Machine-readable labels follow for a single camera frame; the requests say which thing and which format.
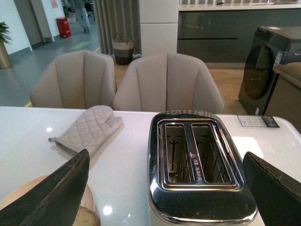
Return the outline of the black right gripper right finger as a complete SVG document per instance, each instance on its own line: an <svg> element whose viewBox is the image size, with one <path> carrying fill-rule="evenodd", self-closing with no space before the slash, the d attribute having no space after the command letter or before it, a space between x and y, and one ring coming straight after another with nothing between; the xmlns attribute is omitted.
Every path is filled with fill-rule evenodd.
<svg viewBox="0 0 301 226"><path fill-rule="evenodd" d="M301 183L252 152L243 158L246 182L267 226L301 224Z"/></svg>

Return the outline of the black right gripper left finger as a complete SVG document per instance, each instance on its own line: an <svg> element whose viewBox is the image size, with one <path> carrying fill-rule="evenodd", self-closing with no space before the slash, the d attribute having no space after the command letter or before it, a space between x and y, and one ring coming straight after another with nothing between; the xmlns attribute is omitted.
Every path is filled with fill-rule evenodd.
<svg viewBox="0 0 301 226"><path fill-rule="evenodd" d="M2 226L71 226L88 179L86 149L0 211Z"/></svg>

